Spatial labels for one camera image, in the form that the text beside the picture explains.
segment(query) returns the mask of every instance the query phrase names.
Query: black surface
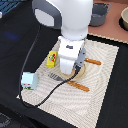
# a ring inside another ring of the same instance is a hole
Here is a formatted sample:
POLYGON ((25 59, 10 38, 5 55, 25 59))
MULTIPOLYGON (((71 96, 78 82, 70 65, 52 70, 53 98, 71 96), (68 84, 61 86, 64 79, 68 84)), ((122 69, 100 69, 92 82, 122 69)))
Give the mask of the black surface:
POLYGON ((122 29, 124 29, 125 31, 128 31, 128 30, 125 28, 124 24, 123 24, 123 19, 122 19, 122 17, 119 19, 119 25, 120 25, 120 27, 121 27, 122 29))
MULTIPOLYGON (((0 104, 50 128, 74 128, 40 109, 25 108, 16 98, 20 70, 38 26, 31 1, 21 4, 0 20, 0 104), (6 32, 17 38, 5 35, 6 32)), ((59 30, 43 26, 24 71, 35 72, 60 35, 59 30)), ((128 128, 128 45, 94 36, 87 38, 119 47, 96 128, 128 128)))

